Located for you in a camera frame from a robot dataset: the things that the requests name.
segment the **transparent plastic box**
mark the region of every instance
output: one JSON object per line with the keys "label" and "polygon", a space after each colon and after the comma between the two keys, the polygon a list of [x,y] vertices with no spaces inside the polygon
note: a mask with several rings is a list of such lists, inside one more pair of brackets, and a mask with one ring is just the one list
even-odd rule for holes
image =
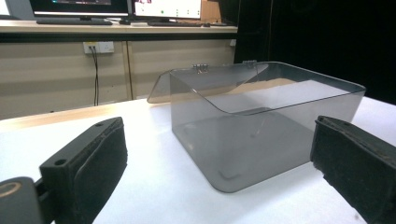
{"label": "transparent plastic box", "polygon": [[361,85],[285,63],[172,70],[149,103],[170,100],[172,130],[206,179],[235,192],[309,162],[319,115],[351,121]]}

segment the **computer monitor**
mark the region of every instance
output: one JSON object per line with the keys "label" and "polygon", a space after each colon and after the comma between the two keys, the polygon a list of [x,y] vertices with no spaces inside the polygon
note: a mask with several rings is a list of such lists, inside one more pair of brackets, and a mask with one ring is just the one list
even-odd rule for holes
{"label": "computer monitor", "polygon": [[9,10],[6,0],[0,0],[0,15],[9,16]]}
{"label": "computer monitor", "polygon": [[132,0],[138,21],[200,20],[201,0]]}
{"label": "computer monitor", "polygon": [[128,16],[128,0],[30,0],[35,17],[123,18]]}

